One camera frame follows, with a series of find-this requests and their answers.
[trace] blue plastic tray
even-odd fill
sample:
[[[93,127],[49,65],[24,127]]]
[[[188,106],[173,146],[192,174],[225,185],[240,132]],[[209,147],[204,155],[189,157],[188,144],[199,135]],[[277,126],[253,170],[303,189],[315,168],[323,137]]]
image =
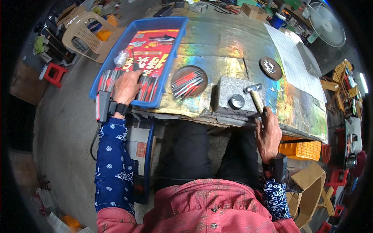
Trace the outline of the blue plastic tray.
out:
[[[189,18],[183,16],[170,16],[170,17],[158,17],[158,18],[149,18],[149,19],[139,19],[133,21],[123,32],[123,34],[118,39],[117,43],[111,49],[110,53],[107,55],[104,63],[101,66],[100,71],[98,72],[95,80],[93,81],[89,98],[96,99],[98,83],[100,82],[101,74],[104,70],[113,70],[115,69],[114,58],[118,55],[119,51],[127,48],[128,44],[131,42],[133,37],[138,31],[146,30],[160,30],[160,29],[179,29],[179,33],[173,43],[171,51],[168,55],[168,58],[164,64],[162,74],[159,77],[158,88],[154,94],[154,99],[151,102],[134,100],[132,105],[139,106],[141,108],[159,108],[162,95],[166,93],[164,87],[166,85],[168,75],[170,73],[172,63],[174,58],[177,57],[177,50],[179,48],[181,39],[186,33],[185,27],[187,26]]]

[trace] blue bucket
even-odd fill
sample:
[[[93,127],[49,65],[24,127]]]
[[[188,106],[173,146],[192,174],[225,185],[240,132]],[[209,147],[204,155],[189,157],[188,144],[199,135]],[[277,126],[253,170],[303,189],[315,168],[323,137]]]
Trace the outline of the blue bucket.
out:
[[[288,23],[286,23],[285,20],[285,16],[282,16],[279,13],[275,13],[272,19],[269,21],[269,24],[276,29],[280,29],[288,25]]]

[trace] yellow plastic crate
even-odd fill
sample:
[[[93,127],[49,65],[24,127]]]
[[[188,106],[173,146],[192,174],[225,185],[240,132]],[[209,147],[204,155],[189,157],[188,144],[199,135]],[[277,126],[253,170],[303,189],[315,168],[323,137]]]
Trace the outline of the yellow plastic crate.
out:
[[[295,140],[290,136],[283,136],[283,141]],[[285,154],[288,158],[297,160],[314,160],[320,159],[321,142],[299,142],[280,144],[279,152]]]

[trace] workbench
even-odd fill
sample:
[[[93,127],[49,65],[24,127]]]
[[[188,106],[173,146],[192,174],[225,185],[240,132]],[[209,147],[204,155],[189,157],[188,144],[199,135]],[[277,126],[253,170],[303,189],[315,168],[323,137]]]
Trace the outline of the workbench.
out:
[[[158,4],[154,5],[147,11],[145,18],[151,18],[161,8]],[[247,79],[242,60],[244,57],[249,81],[263,84],[263,103],[278,115],[283,134],[327,143],[325,104],[286,81],[281,58],[264,26],[267,21],[250,18],[244,12],[239,15],[222,14],[216,12],[212,5],[202,13],[191,12],[187,8],[186,3],[184,8],[173,9],[172,16],[189,17],[186,35],[173,62],[160,108],[146,111],[166,114],[162,118],[169,116],[220,127],[254,128],[252,118],[216,114],[211,107],[214,86],[221,76]],[[264,56],[280,64],[282,79],[275,81],[264,74],[259,67],[259,60]],[[209,83],[200,96],[183,102],[175,101],[170,81],[175,71],[186,65],[201,67]]]

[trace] cardboard box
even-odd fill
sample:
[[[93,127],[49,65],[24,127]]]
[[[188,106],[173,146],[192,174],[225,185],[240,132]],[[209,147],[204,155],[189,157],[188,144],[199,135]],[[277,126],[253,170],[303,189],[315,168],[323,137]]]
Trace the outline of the cardboard box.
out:
[[[261,20],[266,20],[268,17],[268,14],[260,7],[258,6],[251,6],[246,3],[242,4],[241,10],[247,14],[247,16],[252,18],[257,18]]]
[[[85,13],[85,7],[83,5],[76,6],[76,4],[73,4],[66,8],[62,14],[57,18],[57,26],[63,25],[68,28],[68,26],[77,18],[79,17],[79,14]]]
[[[286,199],[291,217],[300,214],[295,224],[300,229],[311,221],[324,189],[326,172],[315,162],[291,176],[291,179],[303,190],[301,193],[287,192]]]

